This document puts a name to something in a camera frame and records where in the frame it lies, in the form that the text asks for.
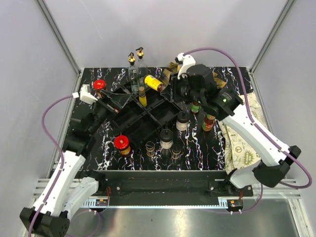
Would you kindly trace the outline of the black compartment organizer tray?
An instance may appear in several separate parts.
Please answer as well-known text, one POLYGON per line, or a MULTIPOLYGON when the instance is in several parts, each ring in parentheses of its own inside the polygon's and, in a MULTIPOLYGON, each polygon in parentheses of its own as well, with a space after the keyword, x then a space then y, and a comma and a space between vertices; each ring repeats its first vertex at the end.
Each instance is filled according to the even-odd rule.
POLYGON ((181 108, 169 101, 170 89, 166 93, 159 93, 146 89, 147 106, 143 106, 136 94, 130 93, 128 83, 120 85, 113 94, 130 95, 125 106, 111 120, 111 125, 128 137, 134 148, 139 148, 142 143, 160 133, 163 128, 168 128, 176 121, 181 108))

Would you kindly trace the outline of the yellow label bottle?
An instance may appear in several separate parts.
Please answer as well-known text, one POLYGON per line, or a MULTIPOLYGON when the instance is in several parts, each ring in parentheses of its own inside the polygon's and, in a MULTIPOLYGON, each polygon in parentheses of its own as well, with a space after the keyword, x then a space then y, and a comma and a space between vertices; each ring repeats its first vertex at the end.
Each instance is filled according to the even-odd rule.
POLYGON ((143 86, 139 87, 139 102, 142 106, 147 106, 147 97, 145 93, 145 88, 143 86))
POLYGON ((146 75, 144 77, 144 83, 151 89, 157 91, 157 92, 162 92, 166 88, 166 86, 158 80, 157 78, 153 77, 152 75, 146 75))

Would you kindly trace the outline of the clear oil bottle gold spout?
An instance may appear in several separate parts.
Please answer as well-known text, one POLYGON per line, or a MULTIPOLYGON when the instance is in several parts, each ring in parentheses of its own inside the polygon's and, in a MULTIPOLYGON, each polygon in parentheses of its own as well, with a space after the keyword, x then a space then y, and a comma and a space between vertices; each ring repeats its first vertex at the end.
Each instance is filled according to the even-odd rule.
POLYGON ((138 57, 137 63, 138 63, 140 86, 146 87, 146 84, 144 82, 144 78, 148 74, 148 66, 144 61, 143 47, 139 47, 136 50, 137 50, 137 57, 138 57))

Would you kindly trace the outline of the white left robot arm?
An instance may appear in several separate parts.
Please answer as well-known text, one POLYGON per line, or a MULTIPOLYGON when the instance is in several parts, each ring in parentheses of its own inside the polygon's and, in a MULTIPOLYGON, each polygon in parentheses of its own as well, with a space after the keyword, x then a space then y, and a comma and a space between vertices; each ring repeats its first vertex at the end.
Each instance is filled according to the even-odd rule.
POLYGON ((69 188, 81 166, 95 144, 94 134, 107 120, 113 119, 128 103, 132 95, 128 92, 114 93, 101 91, 103 98, 96 98, 89 92, 88 85, 80 92, 66 96, 66 99, 80 99, 93 105, 93 110, 75 122, 75 128, 60 147, 47 131, 42 128, 59 151, 60 158, 45 189, 31 208, 23 208, 20 219, 28 231, 28 236, 64 237, 74 214, 93 194, 100 196, 107 188, 106 176, 90 171, 73 191, 69 188))

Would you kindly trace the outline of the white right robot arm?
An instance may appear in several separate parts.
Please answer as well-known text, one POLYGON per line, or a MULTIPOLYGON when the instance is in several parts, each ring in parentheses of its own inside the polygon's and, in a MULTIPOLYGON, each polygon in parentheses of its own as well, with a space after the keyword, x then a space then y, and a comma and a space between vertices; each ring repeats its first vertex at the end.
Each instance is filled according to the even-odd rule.
POLYGON ((191 66, 183 74, 170 75, 172 99, 199 103, 203 110, 237 132, 259 155, 260 161, 228 174, 224 190, 237 195, 248 185, 261 183, 269 188, 281 183, 291 164, 301 154, 298 146, 278 140, 256 118, 250 117, 246 104, 231 89, 221 88, 213 72, 203 64, 191 66))

